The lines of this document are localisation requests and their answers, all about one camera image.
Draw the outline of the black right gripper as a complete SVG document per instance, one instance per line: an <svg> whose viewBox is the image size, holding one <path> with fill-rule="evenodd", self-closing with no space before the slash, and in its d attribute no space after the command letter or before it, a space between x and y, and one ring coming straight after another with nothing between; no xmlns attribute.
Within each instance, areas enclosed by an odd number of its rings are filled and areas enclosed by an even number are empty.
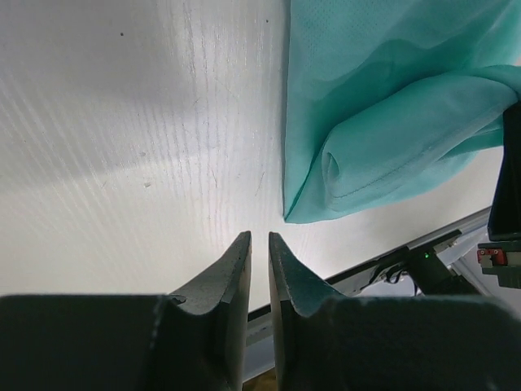
<svg viewBox="0 0 521 391"><path fill-rule="evenodd" d="M503 159L488 219L488 242L478 245L485 275L502 288L520 288L520 105L503 112Z"/></svg>

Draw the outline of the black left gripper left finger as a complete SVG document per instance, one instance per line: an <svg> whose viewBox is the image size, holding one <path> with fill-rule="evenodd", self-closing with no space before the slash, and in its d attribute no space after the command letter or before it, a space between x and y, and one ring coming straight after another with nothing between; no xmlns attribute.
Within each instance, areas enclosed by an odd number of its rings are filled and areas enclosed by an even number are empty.
<svg viewBox="0 0 521 391"><path fill-rule="evenodd" d="M171 293L1 299L4 390L239 390L252 236Z"/></svg>

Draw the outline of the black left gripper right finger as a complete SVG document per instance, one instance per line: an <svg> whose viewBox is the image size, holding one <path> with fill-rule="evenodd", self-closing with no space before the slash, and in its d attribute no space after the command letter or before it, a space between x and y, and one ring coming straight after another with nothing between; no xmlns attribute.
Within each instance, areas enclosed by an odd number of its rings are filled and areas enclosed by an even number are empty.
<svg viewBox="0 0 521 391"><path fill-rule="evenodd" d="M517 390L520 321L481 295L347 297L269 236L281 390Z"/></svg>

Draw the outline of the teal t shirt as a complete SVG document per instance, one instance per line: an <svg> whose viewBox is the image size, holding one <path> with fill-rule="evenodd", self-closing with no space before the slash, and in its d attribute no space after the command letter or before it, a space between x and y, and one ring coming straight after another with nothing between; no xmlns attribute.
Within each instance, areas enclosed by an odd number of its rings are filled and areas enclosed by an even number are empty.
<svg viewBox="0 0 521 391"><path fill-rule="evenodd" d="M421 195L503 142L520 100L517 1L294 1L283 214Z"/></svg>

